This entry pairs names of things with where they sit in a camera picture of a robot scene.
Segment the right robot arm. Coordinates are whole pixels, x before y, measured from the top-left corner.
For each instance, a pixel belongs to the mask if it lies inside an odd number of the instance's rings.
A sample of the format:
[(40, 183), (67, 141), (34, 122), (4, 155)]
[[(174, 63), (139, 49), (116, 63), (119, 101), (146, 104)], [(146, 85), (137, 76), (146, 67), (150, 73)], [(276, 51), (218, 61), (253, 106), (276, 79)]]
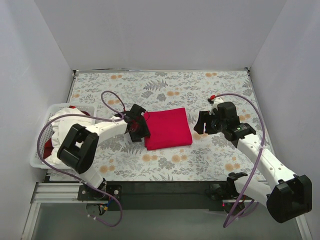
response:
[(282, 164), (267, 148), (262, 138), (248, 124), (241, 123), (236, 106), (220, 97), (208, 101), (211, 109), (200, 111), (193, 128), (198, 134), (222, 133), (225, 139), (257, 165), (267, 184), (251, 179), (244, 172), (230, 173), (225, 189), (237, 199), (241, 195), (265, 206), (274, 220), (284, 223), (312, 210), (312, 182)]

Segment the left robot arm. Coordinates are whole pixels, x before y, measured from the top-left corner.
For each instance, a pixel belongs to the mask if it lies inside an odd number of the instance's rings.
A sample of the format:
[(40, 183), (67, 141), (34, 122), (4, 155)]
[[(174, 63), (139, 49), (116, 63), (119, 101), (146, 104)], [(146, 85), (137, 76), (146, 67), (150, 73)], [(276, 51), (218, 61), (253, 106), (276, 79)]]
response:
[(105, 179), (93, 167), (97, 146), (126, 133), (133, 143), (149, 137), (150, 131), (144, 117), (146, 112), (143, 107), (133, 104), (130, 110), (94, 125), (75, 123), (67, 132), (57, 151), (57, 158), (79, 174), (83, 183), (90, 185), (89, 194), (95, 200), (103, 199), (107, 193), (103, 185)]

